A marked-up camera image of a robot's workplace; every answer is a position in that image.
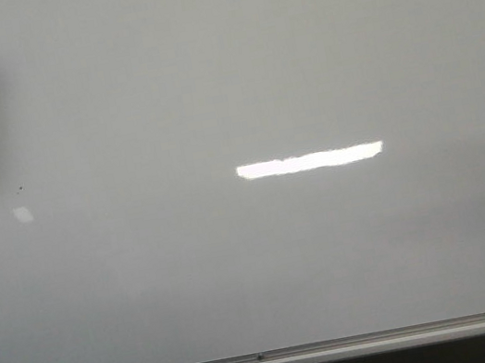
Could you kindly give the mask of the white whiteboard with aluminium frame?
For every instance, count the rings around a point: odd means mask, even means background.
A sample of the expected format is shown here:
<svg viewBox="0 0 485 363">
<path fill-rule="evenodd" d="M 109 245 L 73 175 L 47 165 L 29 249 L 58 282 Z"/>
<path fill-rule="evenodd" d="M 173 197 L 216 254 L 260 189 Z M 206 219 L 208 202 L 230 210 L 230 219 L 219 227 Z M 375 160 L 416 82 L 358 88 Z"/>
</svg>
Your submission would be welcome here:
<svg viewBox="0 0 485 363">
<path fill-rule="evenodd" d="M 485 0 L 0 0 L 0 363 L 485 334 Z"/>
</svg>

